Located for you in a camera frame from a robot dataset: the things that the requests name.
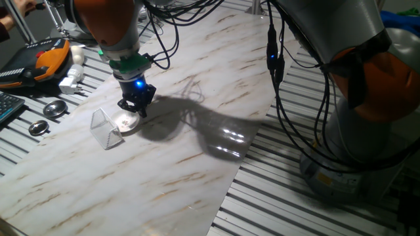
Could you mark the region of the person's bare hand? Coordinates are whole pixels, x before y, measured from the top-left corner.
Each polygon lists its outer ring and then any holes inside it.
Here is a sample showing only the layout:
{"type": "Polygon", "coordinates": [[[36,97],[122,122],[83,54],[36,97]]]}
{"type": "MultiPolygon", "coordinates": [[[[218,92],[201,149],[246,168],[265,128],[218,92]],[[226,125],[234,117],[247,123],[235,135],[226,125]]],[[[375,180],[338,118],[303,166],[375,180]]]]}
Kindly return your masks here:
{"type": "Polygon", "coordinates": [[[25,16],[27,13],[35,10],[35,6],[37,4],[35,0],[14,0],[14,3],[22,16],[25,16]]]}

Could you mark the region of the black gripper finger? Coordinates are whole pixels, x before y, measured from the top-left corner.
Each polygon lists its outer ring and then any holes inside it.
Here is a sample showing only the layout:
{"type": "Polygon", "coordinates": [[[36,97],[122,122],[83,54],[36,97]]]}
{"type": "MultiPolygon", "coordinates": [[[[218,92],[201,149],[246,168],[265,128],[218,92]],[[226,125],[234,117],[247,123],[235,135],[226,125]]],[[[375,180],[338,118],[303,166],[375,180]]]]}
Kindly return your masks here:
{"type": "Polygon", "coordinates": [[[131,101],[122,98],[117,105],[125,111],[138,113],[141,117],[144,117],[142,107],[138,106],[136,103],[132,103],[131,101]]]}
{"type": "Polygon", "coordinates": [[[146,112],[146,108],[148,107],[148,105],[150,105],[152,103],[154,94],[156,93],[156,87],[153,85],[148,85],[146,92],[144,94],[144,107],[142,109],[142,116],[146,117],[147,116],[147,112],[146,112]]]}

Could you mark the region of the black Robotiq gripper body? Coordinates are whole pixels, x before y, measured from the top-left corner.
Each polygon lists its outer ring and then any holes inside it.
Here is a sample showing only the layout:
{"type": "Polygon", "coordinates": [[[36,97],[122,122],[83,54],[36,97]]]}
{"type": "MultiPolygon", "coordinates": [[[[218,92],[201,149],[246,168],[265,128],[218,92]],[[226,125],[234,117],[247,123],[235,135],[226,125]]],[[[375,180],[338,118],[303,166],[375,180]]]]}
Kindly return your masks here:
{"type": "Polygon", "coordinates": [[[145,81],[144,77],[135,77],[130,81],[118,81],[122,90],[122,97],[126,100],[144,105],[144,94],[147,86],[151,85],[145,81]]]}

